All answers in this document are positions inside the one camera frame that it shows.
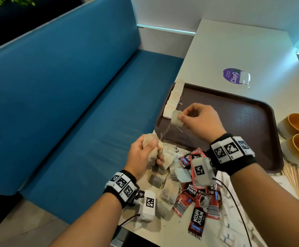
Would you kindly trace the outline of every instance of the plastic tray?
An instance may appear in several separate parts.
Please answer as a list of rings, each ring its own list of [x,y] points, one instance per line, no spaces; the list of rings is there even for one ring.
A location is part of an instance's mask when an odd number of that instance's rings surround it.
[[[170,88],[156,121],[155,132],[159,138],[170,124],[170,120],[163,117],[163,110],[173,87],[174,84]],[[241,136],[255,152],[258,164],[268,173],[278,173],[282,170],[282,152],[274,112],[267,103],[185,83],[180,100],[182,105],[178,104],[177,110],[183,111],[195,102],[211,105],[218,112],[226,131],[235,136]],[[203,151],[209,149],[205,141],[197,138],[185,126],[180,129],[182,132],[176,126],[171,125],[162,140],[173,142],[187,149],[197,147]]]

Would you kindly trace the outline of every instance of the right hand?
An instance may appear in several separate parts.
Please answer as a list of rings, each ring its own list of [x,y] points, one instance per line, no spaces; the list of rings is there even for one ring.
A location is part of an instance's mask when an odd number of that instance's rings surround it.
[[[226,133],[218,113],[212,106],[193,103],[183,114],[178,115],[178,119],[209,144]]]

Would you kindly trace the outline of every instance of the blue bench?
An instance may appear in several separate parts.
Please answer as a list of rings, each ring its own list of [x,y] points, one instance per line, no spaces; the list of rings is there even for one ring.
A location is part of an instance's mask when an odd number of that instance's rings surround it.
[[[67,223],[100,197],[183,62],[139,45],[131,0],[96,0],[0,48],[0,195]]]

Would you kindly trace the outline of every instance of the white table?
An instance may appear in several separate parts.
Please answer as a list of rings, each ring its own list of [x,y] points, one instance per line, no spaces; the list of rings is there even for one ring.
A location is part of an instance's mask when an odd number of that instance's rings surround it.
[[[223,70],[237,68],[251,75],[250,86],[224,79]],[[287,32],[202,20],[177,78],[187,83],[262,100],[273,109],[277,122],[299,113],[299,62]],[[160,195],[148,182],[149,172],[138,182],[142,190]],[[162,247],[227,246],[220,236],[221,222],[206,219],[202,241],[187,230],[194,203],[179,218],[155,218],[151,223],[129,222],[123,227]],[[126,209],[119,223],[135,214]]]

